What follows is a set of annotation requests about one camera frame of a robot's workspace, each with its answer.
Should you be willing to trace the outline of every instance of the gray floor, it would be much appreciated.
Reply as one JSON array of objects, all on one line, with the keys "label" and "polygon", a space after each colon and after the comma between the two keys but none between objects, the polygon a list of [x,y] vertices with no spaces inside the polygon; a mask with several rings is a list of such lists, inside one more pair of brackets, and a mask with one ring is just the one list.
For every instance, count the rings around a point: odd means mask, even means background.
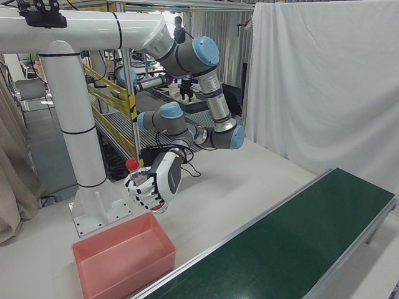
[{"label": "gray floor", "polygon": [[[37,102],[31,106],[37,108]],[[60,131],[57,114],[47,105],[43,110],[25,112],[26,126],[31,136],[29,144],[37,175],[46,188],[45,195],[58,195],[60,199],[75,196],[76,178],[67,148]]]}]

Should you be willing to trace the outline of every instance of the conveyor belt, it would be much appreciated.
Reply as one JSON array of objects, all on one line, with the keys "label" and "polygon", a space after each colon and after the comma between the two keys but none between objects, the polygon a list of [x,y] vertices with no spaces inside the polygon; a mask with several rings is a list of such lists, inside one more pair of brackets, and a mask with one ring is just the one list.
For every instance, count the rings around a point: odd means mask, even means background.
[{"label": "conveyor belt", "polygon": [[335,169],[133,298],[319,298],[396,202]]}]

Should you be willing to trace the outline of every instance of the chair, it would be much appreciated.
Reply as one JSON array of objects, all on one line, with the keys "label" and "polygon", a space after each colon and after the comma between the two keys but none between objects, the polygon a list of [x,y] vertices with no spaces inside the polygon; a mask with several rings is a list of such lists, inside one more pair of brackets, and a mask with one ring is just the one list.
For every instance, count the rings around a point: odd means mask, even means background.
[{"label": "chair", "polygon": [[15,86],[18,92],[20,93],[20,102],[45,98],[47,107],[51,113],[49,101],[47,100],[47,98],[49,97],[51,98],[51,96],[47,94],[47,90],[44,86],[44,83],[40,78],[19,80],[15,82]]}]

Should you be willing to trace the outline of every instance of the white pipe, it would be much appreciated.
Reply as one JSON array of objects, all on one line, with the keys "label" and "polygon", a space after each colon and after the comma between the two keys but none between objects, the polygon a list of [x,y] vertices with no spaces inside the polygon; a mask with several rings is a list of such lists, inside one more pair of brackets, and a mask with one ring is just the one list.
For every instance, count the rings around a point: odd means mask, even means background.
[{"label": "white pipe", "polygon": [[[61,40],[48,45],[55,53],[71,53],[72,47]],[[99,141],[94,127],[80,56],[41,57],[55,110],[64,134],[76,180],[94,186],[105,179]]]},{"label": "white pipe", "polygon": [[[31,27],[17,9],[0,8],[0,53],[52,54],[47,48],[55,40],[70,44],[74,52],[120,47],[118,23],[111,12],[60,11],[67,28]],[[165,20],[156,14],[116,12],[122,47],[140,50],[164,28]]]}]

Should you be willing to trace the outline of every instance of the robotic hand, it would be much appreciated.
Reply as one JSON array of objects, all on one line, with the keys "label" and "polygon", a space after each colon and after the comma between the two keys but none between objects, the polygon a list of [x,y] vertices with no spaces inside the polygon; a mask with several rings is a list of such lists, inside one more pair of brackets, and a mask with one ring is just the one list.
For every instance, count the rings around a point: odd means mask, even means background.
[{"label": "robotic hand", "polygon": [[139,207],[157,211],[166,202],[170,202],[177,193],[180,182],[181,156],[173,151],[159,154],[147,172],[147,180],[136,186],[130,179],[125,179],[130,198]]}]

